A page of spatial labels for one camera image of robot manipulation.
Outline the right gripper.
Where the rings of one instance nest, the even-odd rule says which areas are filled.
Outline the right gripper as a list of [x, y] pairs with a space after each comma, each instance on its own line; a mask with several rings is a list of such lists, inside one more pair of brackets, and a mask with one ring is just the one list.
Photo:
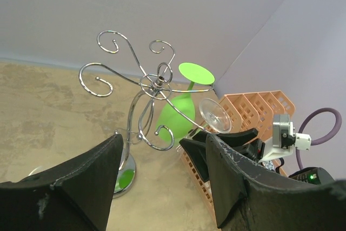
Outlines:
[[[208, 133], [200, 131], [192, 139], [183, 138], [180, 140], [180, 145], [190, 157], [192, 164], [198, 172], [202, 181], [209, 181], [209, 172], [206, 156], [206, 139]], [[257, 138], [257, 129], [251, 128], [238, 133], [216, 134], [224, 143], [232, 147], [238, 153], [251, 159], [254, 162], [259, 162], [263, 157], [265, 143]]]

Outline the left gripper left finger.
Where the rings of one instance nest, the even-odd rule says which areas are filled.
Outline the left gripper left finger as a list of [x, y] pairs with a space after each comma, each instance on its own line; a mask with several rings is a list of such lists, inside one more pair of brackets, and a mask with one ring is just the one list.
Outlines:
[[114, 134], [18, 182], [1, 183], [1, 230], [106, 230], [123, 151]]

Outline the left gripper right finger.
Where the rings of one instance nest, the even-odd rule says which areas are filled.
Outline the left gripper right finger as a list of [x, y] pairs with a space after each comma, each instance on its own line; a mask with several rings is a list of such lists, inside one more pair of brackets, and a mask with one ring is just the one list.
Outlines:
[[323, 185], [279, 175], [207, 135], [206, 157], [221, 230], [345, 230], [345, 180]]

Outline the clear wine glass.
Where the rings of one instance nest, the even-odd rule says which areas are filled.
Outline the clear wine glass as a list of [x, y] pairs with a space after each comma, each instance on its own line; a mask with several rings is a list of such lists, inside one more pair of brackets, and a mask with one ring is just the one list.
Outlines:
[[206, 124], [214, 131], [227, 134], [232, 128], [231, 118], [216, 101], [204, 98], [199, 103], [199, 112]]

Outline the green plastic wine glass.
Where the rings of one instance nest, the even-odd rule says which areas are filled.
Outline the green plastic wine glass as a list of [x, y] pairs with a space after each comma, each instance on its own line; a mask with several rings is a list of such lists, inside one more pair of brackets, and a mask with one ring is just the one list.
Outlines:
[[191, 94], [197, 92], [193, 89], [194, 85], [212, 86], [215, 81], [214, 75], [208, 69], [195, 63], [181, 63], [178, 69], [190, 81], [190, 84], [185, 92], [171, 98], [170, 103], [165, 104], [156, 123], [157, 126], [164, 125], [172, 131], [175, 144], [186, 136], [192, 128], [191, 122], [196, 117], [195, 105], [191, 97]]

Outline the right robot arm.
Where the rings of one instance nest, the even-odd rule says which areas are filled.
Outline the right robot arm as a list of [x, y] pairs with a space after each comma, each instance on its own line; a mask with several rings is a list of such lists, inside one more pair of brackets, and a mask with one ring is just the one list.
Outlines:
[[[183, 138], [179, 141], [179, 144], [190, 157], [196, 172], [203, 182], [209, 181], [206, 156], [207, 134], [204, 131], [200, 131], [192, 139]], [[240, 154], [258, 162], [264, 147], [264, 142], [257, 135], [258, 130], [252, 128], [239, 133], [217, 134], [216, 136]], [[306, 167], [289, 175], [289, 177], [316, 185], [328, 183], [333, 180], [329, 173], [320, 167]]]

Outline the orange plastic file organizer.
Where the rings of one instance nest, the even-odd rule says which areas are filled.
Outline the orange plastic file organizer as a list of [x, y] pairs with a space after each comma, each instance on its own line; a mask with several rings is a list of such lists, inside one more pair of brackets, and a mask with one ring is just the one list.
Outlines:
[[[219, 104], [231, 118], [231, 133], [238, 133], [256, 128], [257, 137], [262, 141], [272, 136], [272, 120], [276, 114], [289, 114], [295, 112], [294, 104], [280, 90], [263, 91], [256, 93], [225, 94]], [[181, 159], [188, 173], [191, 175], [198, 191], [202, 196], [208, 211], [215, 215], [210, 182], [203, 182], [196, 172], [190, 157], [183, 148], [179, 148]]]

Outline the clear glass back left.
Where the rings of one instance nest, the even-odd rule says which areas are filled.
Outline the clear glass back left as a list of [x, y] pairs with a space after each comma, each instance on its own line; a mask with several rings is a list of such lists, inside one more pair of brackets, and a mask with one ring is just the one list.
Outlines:
[[44, 169], [43, 166], [38, 166], [38, 167], [36, 167], [34, 170], [32, 170], [32, 171], [28, 174], [28, 176], [32, 176], [32, 175], [38, 174], [38, 173], [42, 172], [43, 169]]

